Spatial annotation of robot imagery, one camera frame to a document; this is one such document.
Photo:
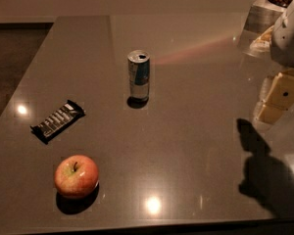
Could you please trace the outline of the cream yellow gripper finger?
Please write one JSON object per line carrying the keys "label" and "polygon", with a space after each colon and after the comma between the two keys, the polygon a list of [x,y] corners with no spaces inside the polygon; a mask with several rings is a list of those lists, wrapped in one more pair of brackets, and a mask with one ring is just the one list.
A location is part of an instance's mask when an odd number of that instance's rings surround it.
{"label": "cream yellow gripper finger", "polygon": [[286,69],[264,79],[254,118],[275,124],[294,104],[294,69]]}

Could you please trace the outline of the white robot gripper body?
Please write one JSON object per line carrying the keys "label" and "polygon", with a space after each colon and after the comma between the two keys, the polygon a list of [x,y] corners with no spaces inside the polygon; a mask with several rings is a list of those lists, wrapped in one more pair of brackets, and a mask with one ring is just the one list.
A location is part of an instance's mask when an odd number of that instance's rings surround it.
{"label": "white robot gripper body", "polygon": [[294,68],[294,0],[274,24],[270,55],[275,62]]}

